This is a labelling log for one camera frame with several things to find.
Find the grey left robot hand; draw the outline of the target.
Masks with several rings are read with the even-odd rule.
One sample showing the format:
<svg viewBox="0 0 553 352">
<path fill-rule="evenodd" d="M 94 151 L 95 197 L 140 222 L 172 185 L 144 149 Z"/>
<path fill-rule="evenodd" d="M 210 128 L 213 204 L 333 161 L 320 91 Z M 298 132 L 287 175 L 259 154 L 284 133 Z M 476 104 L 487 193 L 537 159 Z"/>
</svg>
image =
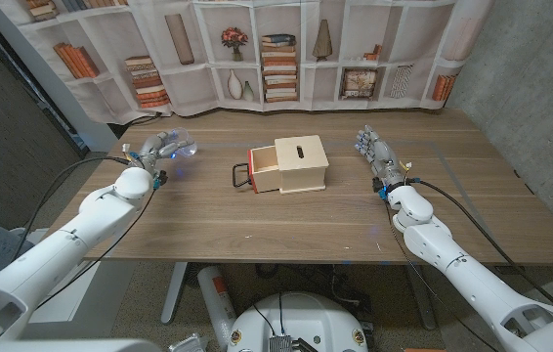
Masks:
<svg viewBox="0 0 553 352">
<path fill-rule="evenodd" d="M 153 174 L 159 159 L 178 155 L 190 157 L 196 151 L 197 143 L 194 138 L 185 128 L 178 127 L 148 137 L 139 151 L 139 157 L 144 169 Z"/>
</svg>

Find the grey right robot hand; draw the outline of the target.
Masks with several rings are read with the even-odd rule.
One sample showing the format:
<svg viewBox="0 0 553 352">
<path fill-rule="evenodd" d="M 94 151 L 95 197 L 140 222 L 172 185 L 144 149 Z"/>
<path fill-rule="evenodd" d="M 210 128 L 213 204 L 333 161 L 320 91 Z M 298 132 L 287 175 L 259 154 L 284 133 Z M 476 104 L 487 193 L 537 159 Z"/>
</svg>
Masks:
<svg viewBox="0 0 553 352">
<path fill-rule="evenodd" d="M 369 125 L 359 131 L 355 149 L 369 163 L 378 185 L 393 189 L 405 184 L 405 176 L 396 154 Z"/>
</svg>

